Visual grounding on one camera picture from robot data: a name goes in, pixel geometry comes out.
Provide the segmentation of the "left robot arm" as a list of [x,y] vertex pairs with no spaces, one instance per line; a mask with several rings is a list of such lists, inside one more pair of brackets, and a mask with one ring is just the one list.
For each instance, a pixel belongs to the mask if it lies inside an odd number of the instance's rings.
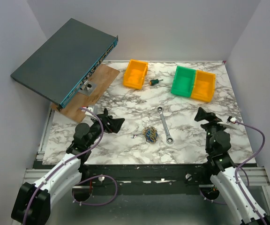
[[84,162],[100,143],[103,134],[118,133],[125,121],[124,118],[113,118],[107,109],[102,114],[95,114],[89,107],[81,110],[90,116],[93,124],[78,124],[62,160],[42,178],[22,184],[12,209],[13,220],[22,225],[46,224],[54,204],[74,185],[88,182],[89,174],[83,170]]

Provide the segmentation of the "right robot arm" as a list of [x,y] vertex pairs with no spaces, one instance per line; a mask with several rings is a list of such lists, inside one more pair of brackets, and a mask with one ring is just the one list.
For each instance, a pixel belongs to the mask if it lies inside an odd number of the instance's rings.
[[243,123],[232,116],[223,122],[215,113],[206,112],[202,107],[198,108],[194,120],[206,121],[201,125],[206,131],[205,150],[208,154],[207,168],[200,173],[202,181],[214,184],[239,225],[270,225],[270,215],[256,202],[239,175],[239,170],[251,158],[235,165],[228,153],[231,136],[225,130],[235,129]]

